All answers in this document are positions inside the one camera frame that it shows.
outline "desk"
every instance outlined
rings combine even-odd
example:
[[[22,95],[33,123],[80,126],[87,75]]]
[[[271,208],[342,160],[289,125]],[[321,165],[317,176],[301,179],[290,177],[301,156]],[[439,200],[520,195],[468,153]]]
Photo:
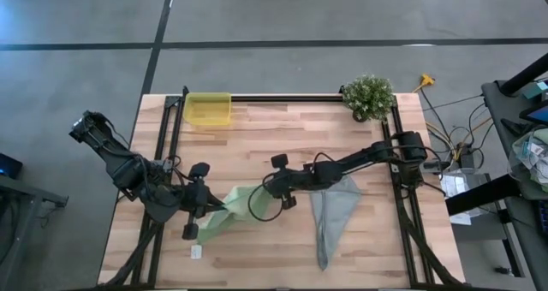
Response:
[[[511,151],[510,147],[517,138],[502,125],[500,120],[506,118],[514,122],[523,122],[519,119],[520,112],[532,107],[533,103],[526,100],[521,94],[516,94],[517,97],[515,98],[504,96],[498,90],[497,83],[484,84],[481,89],[504,152],[508,156]],[[548,290],[548,276],[546,275],[546,272],[548,272],[548,240],[546,235],[542,235],[536,230],[534,204],[528,201],[548,199],[548,193],[544,193],[539,185],[533,181],[525,181],[517,183],[517,185],[523,198],[505,198],[504,203],[512,217],[528,224],[513,223],[515,233],[521,244],[523,256],[527,261],[536,288],[538,290]]]
[[[145,95],[135,125],[132,151],[149,159],[155,152],[164,99],[164,95]],[[418,95],[398,94],[397,100],[404,130],[420,132],[429,145]],[[220,199],[233,186],[258,184],[272,172],[271,156],[287,153],[289,167],[300,169],[318,151],[338,159],[384,139],[379,122],[357,123],[341,103],[233,102],[232,113],[228,127],[197,128],[184,123],[178,140],[182,170],[188,172],[192,164],[208,162],[211,171],[205,180]],[[164,148],[169,147],[170,142],[167,143]],[[181,239],[187,215],[178,212],[165,224],[156,286],[408,287],[388,167],[375,165],[352,177],[365,195],[325,272],[316,260],[316,230],[309,198],[296,193],[295,208],[270,223],[234,225],[205,243],[199,260],[190,258],[194,241]],[[427,180],[439,185],[435,176]],[[428,244],[451,274],[464,281],[443,196],[427,187],[419,189],[417,194]],[[116,206],[99,282],[113,277],[135,248],[142,213],[140,202],[125,199]],[[423,277],[416,248],[414,255],[419,277]],[[148,272],[147,265],[145,261],[142,276]]]

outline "computer monitor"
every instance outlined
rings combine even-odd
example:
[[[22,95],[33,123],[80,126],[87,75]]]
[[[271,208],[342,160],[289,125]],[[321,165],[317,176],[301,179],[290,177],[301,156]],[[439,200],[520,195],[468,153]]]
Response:
[[[530,122],[548,125],[548,100],[522,111],[520,113],[520,118]]]

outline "potted plant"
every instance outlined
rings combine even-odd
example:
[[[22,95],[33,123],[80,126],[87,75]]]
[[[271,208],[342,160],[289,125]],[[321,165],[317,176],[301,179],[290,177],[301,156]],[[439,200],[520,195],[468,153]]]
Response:
[[[385,78],[365,74],[342,87],[342,100],[357,122],[383,121],[395,102],[392,85]]]

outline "table leg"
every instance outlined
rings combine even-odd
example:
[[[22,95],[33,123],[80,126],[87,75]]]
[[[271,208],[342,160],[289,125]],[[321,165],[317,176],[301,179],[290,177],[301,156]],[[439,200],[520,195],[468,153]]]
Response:
[[[509,175],[503,175],[465,193],[459,193],[445,200],[445,204],[447,212],[453,216],[506,197],[519,195],[520,189],[515,180]]]

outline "gray cloth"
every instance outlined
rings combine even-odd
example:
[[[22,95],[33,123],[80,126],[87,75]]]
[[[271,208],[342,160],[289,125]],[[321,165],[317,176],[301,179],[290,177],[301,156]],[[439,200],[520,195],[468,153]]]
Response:
[[[322,270],[327,269],[360,198],[361,191],[349,176],[328,189],[310,193],[316,221],[318,265]]]

